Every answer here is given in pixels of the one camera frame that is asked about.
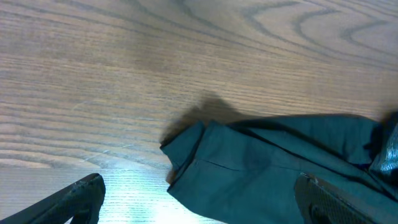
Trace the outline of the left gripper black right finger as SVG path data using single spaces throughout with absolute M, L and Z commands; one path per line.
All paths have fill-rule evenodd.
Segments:
M 338 193 L 338 189 L 301 173 L 294 186 L 295 200 L 305 223 L 372 224 L 375 221 Z

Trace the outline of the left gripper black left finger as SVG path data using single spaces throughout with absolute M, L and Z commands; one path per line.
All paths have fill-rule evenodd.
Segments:
M 1 224 L 97 224 L 106 187 L 92 173 L 3 220 Z

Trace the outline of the black leggings grey red waistband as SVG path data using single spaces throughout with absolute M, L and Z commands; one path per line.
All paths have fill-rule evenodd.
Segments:
M 168 193 L 225 223 L 302 223 L 294 185 L 308 173 L 395 214 L 397 187 L 369 170 L 382 132 L 350 114 L 197 122 L 161 145 L 175 171 Z

